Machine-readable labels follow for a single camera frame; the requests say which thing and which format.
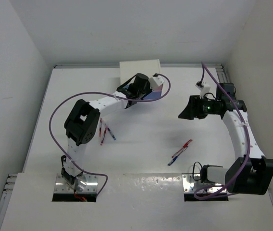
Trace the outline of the pink drawer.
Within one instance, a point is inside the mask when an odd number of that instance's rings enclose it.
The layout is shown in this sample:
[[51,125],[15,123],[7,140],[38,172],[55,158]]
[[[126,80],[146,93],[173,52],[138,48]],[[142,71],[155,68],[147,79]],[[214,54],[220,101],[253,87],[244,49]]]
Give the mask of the pink drawer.
[[158,87],[156,87],[156,88],[154,88],[154,89],[152,89],[152,91],[153,91],[153,92],[159,92],[159,93],[161,94],[162,89],[163,89],[163,84],[160,85],[160,86],[158,86]]

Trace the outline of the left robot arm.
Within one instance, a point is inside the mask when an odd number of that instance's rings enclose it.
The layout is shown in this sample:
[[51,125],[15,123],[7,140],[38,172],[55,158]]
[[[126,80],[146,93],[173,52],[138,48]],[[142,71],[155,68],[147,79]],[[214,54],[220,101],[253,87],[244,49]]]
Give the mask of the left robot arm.
[[74,163],[79,166],[82,164],[87,143],[93,139],[99,119],[117,110],[129,108],[136,104],[135,100],[144,99],[153,90],[152,80],[153,78],[137,73],[132,83],[127,87],[120,85],[112,97],[106,96],[89,102],[83,99],[76,101],[64,123],[68,154],[72,159],[62,157],[62,176],[71,185],[82,174]]

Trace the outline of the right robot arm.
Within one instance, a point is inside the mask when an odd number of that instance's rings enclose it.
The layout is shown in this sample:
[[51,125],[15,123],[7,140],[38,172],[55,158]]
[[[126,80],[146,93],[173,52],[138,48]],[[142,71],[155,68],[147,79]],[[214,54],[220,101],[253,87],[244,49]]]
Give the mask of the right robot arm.
[[229,193],[264,195],[273,178],[273,159],[259,148],[249,127],[247,107],[236,99],[232,83],[217,86],[214,99],[206,93],[191,95],[179,119],[205,119],[219,115],[225,124],[234,149],[235,162],[229,167],[203,165],[199,181],[202,184],[220,183]]

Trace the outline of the white drawer cabinet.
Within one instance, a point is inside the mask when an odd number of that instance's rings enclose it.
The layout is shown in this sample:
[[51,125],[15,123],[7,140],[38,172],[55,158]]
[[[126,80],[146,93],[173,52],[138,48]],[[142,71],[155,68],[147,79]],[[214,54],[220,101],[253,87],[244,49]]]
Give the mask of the white drawer cabinet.
[[125,83],[128,79],[137,73],[142,73],[152,77],[155,73],[160,73],[161,65],[159,59],[122,61],[120,64],[120,83]]

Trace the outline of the red gel pen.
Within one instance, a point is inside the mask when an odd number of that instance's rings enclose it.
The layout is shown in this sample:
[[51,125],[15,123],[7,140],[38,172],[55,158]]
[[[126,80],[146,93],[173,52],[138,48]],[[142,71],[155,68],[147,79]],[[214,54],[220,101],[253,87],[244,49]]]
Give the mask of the red gel pen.
[[172,155],[172,158],[174,158],[175,156],[177,156],[181,151],[183,151],[185,148],[188,147],[188,145],[192,142],[192,139],[189,139],[176,153],[174,153]]

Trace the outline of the red pen refill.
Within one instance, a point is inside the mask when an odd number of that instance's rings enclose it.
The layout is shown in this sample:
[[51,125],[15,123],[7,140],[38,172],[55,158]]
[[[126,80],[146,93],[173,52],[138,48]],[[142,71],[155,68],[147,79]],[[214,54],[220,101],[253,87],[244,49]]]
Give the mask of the red pen refill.
[[99,137],[101,137],[102,119],[99,119]]

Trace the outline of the pink pen refill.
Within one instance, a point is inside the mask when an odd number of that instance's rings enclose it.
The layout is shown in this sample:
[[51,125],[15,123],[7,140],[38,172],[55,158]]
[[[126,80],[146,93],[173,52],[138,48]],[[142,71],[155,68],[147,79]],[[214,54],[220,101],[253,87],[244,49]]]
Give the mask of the pink pen refill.
[[102,137],[101,137],[100,146],[102,146],[103,143],[104,143],[104,140],[105,140],[105,137],[106,137],[107,130],[108,130],[108,127],[106,126],[106,127],[105,127],[105,130],[104,130],[104,132],[103,132],[103,135],[102,135]]

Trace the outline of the blue pen refill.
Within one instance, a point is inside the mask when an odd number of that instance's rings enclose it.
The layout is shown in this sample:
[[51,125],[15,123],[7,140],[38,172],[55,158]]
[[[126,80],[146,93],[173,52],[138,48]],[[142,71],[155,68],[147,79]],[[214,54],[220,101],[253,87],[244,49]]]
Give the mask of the blue pen refill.
[[111,135],[113,140],[116,141],[115,135],[113,134],[113,132],[111,131],[111,129],[109,128],[109,126],[106,123],[105,123],[105,127],[107,128],[107,131],[109,132],[109,134]]

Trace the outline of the blue gel pen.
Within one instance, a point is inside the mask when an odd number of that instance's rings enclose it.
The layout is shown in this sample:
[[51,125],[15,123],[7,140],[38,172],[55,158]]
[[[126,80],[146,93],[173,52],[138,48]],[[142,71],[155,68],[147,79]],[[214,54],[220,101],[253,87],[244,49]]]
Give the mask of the blue gel pen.
[[182,149],[178,153],[176,153],[175,155],[173,155],[172,156],[172,160],[167,164],[167,166],[171,166],[176,161],[176,159],[179,157],[179,155],[181,153],[183,153],[184,151],[185,151],[185,149]]

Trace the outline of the white front shelf board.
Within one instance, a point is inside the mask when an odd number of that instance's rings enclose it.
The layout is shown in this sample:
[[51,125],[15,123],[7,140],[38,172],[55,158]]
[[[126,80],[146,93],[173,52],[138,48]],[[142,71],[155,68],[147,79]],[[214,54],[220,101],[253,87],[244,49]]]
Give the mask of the white front shelf board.
[[56,174],[20,173],[4,231],[273,231],[268,194],[186,202],[180,174],[112,174],[96,202],[54,202]]

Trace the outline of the aluminium frame rail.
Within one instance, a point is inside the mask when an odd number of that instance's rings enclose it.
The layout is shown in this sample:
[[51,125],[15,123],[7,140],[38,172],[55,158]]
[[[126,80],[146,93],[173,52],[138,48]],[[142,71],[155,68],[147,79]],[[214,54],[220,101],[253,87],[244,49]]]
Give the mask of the aluminium frame rail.
[[226,125],[235,152],[235,158],[249,155],[250,160],[261,160],[265,157],[251,131],[247,108],[243,101],[236,99],[235,87],[232,83],[217,84],[216,96],[226,106],[222,113],[222,121]]

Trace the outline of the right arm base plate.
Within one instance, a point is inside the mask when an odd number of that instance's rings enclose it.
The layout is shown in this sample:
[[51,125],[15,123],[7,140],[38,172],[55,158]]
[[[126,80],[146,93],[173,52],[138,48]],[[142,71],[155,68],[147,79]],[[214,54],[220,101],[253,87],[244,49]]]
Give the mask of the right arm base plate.
[[192,174],[182,174],[182,184],[184,194],[193,194],[197,191],[197,194],[212,194],[222,188],[219,183],[201,183],[199,174],[195,174],[192,178]]

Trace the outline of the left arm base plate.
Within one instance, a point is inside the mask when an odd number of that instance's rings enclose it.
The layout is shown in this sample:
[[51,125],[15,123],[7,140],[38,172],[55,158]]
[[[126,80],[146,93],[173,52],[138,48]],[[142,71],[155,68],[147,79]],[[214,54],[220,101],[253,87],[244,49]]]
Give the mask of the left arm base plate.
[[70,184],[64,176],[57,174],[54,193],[97,193],[98,192],[98,177],[89,174],[83,174],[82,176],[77,176],[74,184]]

